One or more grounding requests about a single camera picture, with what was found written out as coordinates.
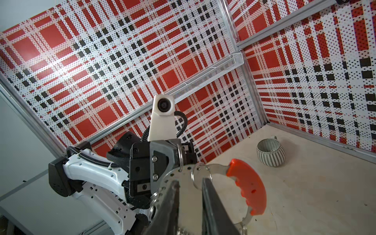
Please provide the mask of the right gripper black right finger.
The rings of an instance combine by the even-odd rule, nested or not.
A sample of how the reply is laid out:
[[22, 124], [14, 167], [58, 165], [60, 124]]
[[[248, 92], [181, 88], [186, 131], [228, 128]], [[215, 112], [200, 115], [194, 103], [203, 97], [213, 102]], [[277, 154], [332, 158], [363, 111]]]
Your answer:
[[203, 235], [239, 235], [239, 231], [230, 220], [212, 182], [202, 181], [202, 234]]

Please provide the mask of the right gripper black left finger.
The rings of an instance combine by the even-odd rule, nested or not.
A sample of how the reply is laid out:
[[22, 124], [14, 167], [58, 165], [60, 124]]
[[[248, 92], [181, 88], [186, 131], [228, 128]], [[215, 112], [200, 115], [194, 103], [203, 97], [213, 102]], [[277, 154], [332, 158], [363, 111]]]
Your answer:
[[180, 204], [180, 184], [173, 181], [165, 195], [160, 211], [144, 235], [177, 235]]

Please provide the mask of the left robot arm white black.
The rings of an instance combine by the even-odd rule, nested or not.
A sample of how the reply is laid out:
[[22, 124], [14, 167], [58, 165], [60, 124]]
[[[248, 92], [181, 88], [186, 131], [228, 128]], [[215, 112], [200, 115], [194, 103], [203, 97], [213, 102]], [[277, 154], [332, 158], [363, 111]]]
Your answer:
[[148, 142], [127, 132], [106, 160], [89, 142], [68, 147], [49, 164], [49, 184], [60, 196], [82, 201], [116, 235], [140, 235], [149, 225], [146, 210], [155, 211], [153, 198], [163, 177], [195, 163], [193, 143], [186, 138]]

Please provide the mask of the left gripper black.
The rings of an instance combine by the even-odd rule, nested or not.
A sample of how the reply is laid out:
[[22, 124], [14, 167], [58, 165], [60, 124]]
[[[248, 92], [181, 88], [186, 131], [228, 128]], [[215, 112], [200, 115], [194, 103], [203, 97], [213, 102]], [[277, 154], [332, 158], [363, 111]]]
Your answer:
[[180, 165], [197, 163], [192, 142], [180, 139], [134, 143], [130, 150], [129, 203], [149, 206], [164, 176]]

